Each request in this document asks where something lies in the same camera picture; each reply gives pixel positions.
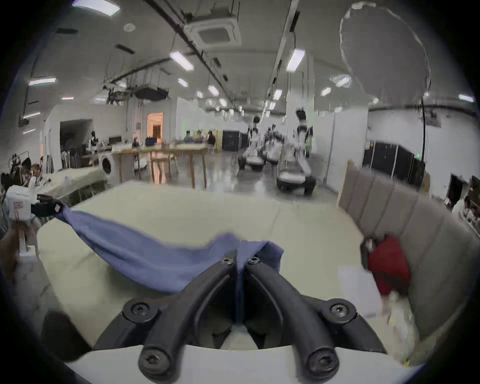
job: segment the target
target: black cabinet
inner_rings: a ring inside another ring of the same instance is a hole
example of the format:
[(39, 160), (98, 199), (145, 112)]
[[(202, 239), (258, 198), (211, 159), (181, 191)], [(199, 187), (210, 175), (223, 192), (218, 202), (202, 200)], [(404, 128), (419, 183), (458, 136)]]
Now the black cabinet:
[(401, 145), (375, 142), (365, 150), (362, 166), (375, 169), (390, 177), (420, 188), (425, 163)]

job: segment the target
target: cable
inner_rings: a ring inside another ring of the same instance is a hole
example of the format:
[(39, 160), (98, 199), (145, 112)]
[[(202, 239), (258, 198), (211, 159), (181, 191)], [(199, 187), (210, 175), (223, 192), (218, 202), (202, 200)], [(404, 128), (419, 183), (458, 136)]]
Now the cable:
[(178, 33), (175, 32), (175, 36), (173, 37), (172, 48), (170, 48), (170, 52), (173, 50), (173, 46), (175, 45), (175, 39), (177, 38), (177, 35), (178, 35)]

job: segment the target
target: air conditioner vent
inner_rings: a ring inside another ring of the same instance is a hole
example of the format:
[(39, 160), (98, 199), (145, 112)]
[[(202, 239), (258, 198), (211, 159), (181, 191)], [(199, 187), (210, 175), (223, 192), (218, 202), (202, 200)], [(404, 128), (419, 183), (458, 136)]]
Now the air conditioner vent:
[(236, 17), (219, 17), (217, 13), (185, 24), (183, 31), (199, 49), (241, 45)]

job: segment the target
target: red cloth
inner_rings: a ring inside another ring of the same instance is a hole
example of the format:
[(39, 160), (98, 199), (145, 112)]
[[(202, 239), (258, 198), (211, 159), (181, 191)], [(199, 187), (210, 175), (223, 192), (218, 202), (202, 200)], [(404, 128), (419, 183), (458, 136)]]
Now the red cloth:
[(381, 295), (388, 295), (392, 290), (407, 294), (410, 273), (398, 239), (388, 237), (378, 244), (368, 257), (368, 269)]

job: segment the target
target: screw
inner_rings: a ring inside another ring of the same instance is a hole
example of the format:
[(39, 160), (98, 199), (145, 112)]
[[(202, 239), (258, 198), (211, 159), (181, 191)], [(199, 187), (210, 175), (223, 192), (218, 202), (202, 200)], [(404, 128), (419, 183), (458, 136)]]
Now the screw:
[(308, 358), (308, 369), (316, 376), (329, 376), (338, 367), (338, 358), (333, 351), (324, 349)]
[(232, 265), (233, 264), (233, 259), (230, 259), (229, 257), (224, 257), (222, 260), (224, 263), (227, 265)]
[(170, 368), (168, 356), (158, 349), (144, 349), (140, 355), (138, 365), (141, 371), (150, 375), (163, 375)]
[(134, 304), (132, 306), (132, 313), (134, 315), (142, 315), (142, 316), (145, 316), (148, 311), (149, 311), (149, 307), (147, 304), (145, 303), (137, 303), (137, 304)]
[(259, 262), (260, 262), (260, 259), (257, 256), (254, 256), (251, 259), (248, 259), (248, 264), (258, 264)]
[(343, 304), (335, 304), (330, 311), (338, 317), (344, 317), (348, 314), (348, 308)]

